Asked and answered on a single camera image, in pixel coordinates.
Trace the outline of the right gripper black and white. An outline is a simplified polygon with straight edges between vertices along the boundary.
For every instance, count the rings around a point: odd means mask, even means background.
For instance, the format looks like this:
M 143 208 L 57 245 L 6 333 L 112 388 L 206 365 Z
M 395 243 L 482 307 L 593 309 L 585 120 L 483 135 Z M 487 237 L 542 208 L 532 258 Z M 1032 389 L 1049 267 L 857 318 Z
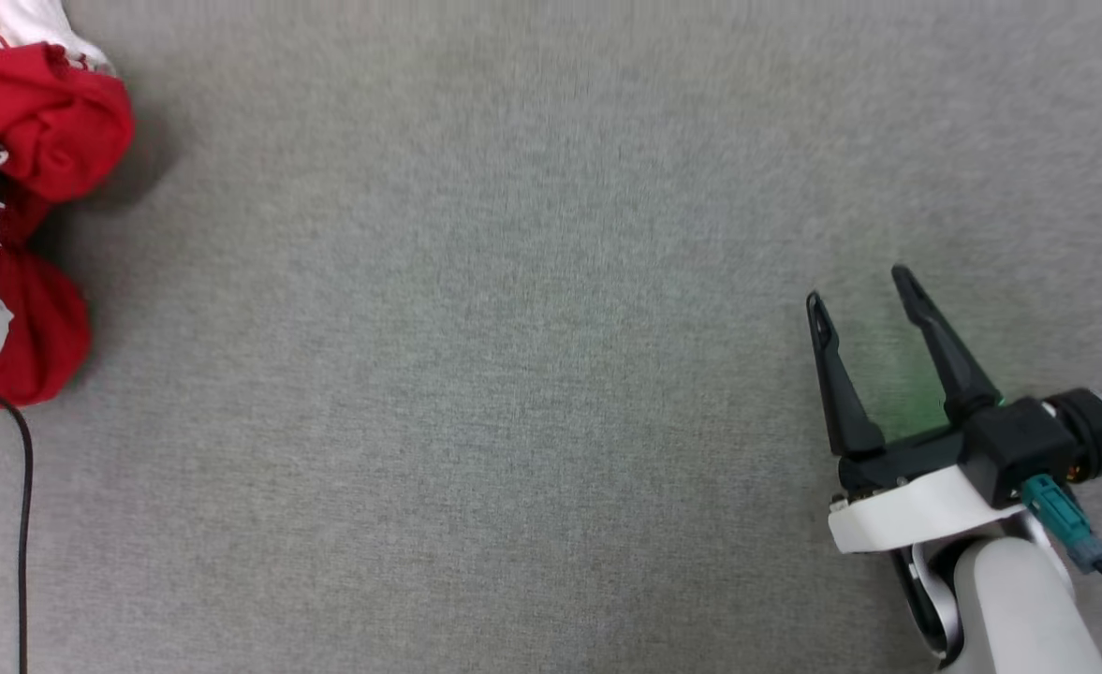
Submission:
M 943 387 L 946 418 L 962 425 L 1004 396 L 946 319 L 912 271 L 892 268 L 907 320 L 922 333 L 937 379 Z M 883 431 L 868 417 L 839 355 L 836 326 L 819 293 L 806 298 L 817 384 L 827 435 L 838 461 L 845 498 L 831 507 L 828 525 L 842 554 L 885 553 L 970 532 L 1024 511 L 1017 500 L 992 507 L 959 468 L 962 432 L 919 432 L 885 446 Z

